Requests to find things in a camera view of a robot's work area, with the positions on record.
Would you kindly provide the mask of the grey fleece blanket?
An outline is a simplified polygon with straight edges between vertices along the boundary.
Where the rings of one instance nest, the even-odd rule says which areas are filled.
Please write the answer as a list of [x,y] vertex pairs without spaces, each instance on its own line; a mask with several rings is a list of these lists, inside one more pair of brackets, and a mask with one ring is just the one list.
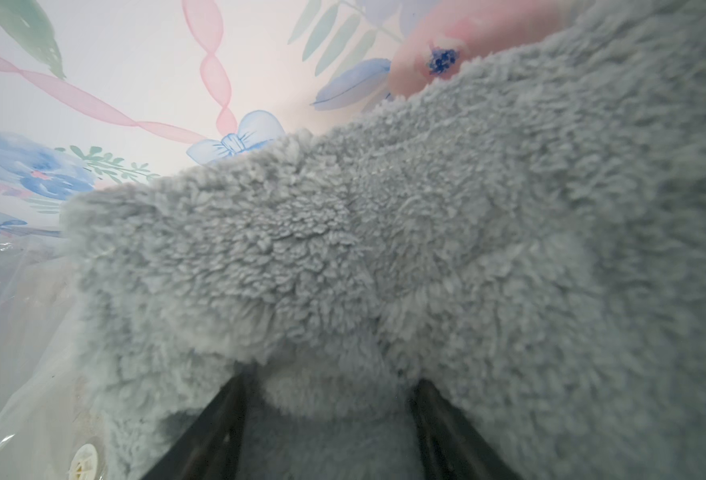
[[706,479],[706,1],[599,1],[61,223],[112,479],[242,372],[242,479],[420,478],[421,379],[522,479]]

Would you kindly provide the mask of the clear plastic vacuum bag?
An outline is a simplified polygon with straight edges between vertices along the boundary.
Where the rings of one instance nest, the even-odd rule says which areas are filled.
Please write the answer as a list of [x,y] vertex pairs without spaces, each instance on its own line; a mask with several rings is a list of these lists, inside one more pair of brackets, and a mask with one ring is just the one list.
[[0,240],[0,479],[67,479],[76,450],[105,428],[75,365],[78,305],[57,239]]

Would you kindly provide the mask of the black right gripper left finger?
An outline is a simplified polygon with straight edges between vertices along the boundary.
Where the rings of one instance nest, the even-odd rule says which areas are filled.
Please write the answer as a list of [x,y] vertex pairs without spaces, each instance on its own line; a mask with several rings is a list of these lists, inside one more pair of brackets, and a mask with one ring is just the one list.
[[246,416],[246,384],[238,374],[219,390],[143,480],[236,479]]

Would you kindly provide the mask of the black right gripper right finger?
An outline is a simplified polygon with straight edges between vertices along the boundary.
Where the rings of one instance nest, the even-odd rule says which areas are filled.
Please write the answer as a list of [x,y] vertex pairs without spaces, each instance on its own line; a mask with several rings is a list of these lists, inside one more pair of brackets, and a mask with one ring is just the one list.
[[426,479],[520,480],[429,380],[415,386],[410,410]]

